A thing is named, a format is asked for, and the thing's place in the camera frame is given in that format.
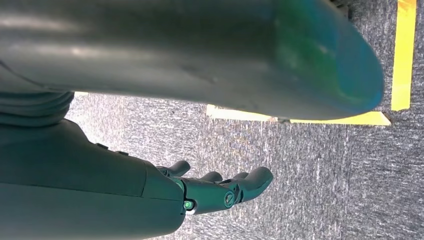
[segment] robotic hand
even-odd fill
[[[0,124],[0,239],[133,240],[170,234],[186,215],[230,209],[258,197],[265,167],[223,180],[183,177],[171,167],[88,141],[68,120],[43,127]]]
[[[273,180],[273,174],[266,167],[258,167],[250,173],[241,172],[227,180],[216,171],[201,178],[182,177],[190,170],[186,161],[178,161],[171,167],[158,166],[157,169],[184,191],[183,208],[188,215],[227,210],[235,204],[255,199]]]

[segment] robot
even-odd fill
[[[253,200],[258,167],[184,177],[87,140],[75,91],[215,104],[282,119],[365,113],[380,63],[327,0],[0,0],[0,239],[145,239]]]

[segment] yellow tape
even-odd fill
[[[414,59],[415,21],[417,0],[397,1],[397,25],[394,47],[391,109],[409,109]]]
[[[344,124],[344,125],[376,125],[376,126],[389,126],[391,122],[380,111],[370,111],[358,116],[352,116],[335,120],[290,120],[291,123],[297,124]]]
[[[213,119],[240,120],[240,121],[260,121],[260,122],[277,122],[278,118],[258,113],[237,111],[231,109],[218,109],[214,105],[207,105],[206,115]],[[371,111],[358,116],[347,117],[336,120],[290,120],[291,123],[299,124],[344,124],[344,125],[377,125],[389,126],[391,123],[379,111]]]
[[[213,119],[228,119],[241,121],[277,122],[278,118],[259,113],[238,111],[231,109],[218,109],[214,105],[207,105],[206,115]]]

